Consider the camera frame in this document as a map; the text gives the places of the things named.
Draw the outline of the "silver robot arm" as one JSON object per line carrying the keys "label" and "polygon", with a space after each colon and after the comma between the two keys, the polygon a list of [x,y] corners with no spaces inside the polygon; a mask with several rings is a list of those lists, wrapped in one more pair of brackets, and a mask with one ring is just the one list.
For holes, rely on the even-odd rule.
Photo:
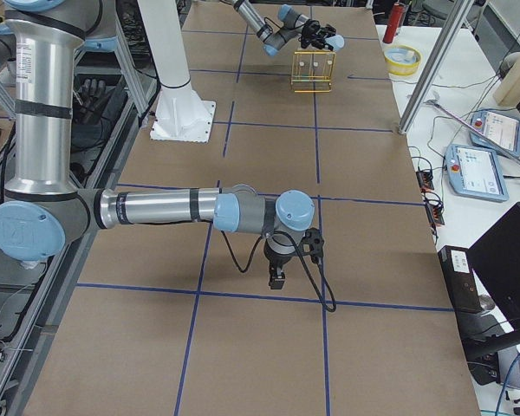
{"label": "silver robot arm", "polygon": [[278,19],[282,26],[274,31],[267,17],[261,17],[249,1],[229,1],[233,9],[246,21],[262,42],[265,53],[276,55],[290,40],[299,39],[302,49],[313,47],[320,50],[337,52],[345,45],[342,35],[335,27],[322,26],[319,21],[294,10],[284,4],[278,11]]}
{"label": "silver robot arm", "polygon": [[16,167],[0,204],[0,250],[25,263],[59,253],[92,229],[123,224],[210,223],[224,234],[250,233],[263,244],[272,289],[284,265],[322,258],[315,208],[291,190],[262,197],[247,185],[165,192],[81,189],[69,180],[75,51],[107,28],[107,1],[8,1],[16,37]]}

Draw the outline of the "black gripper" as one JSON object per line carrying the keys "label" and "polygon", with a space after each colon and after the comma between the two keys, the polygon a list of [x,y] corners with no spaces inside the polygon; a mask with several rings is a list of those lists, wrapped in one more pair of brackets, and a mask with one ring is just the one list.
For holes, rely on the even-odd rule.
{"label": "black gripper", "polygon": [[314,47],[316,49],[332,49],[329,38],[336,36],[336,28],[326,24],[321,26],[317,20],[308,20],[302,25],[299,42],[302,49]]}
{"label": "black gripper", "polygon": [[281,290],[286,281],[283,266],[295,255],[295,249],[292,246],[281,245],[274,239],[268,239],[264,243],[263,253],[269,261],[269,287]]}

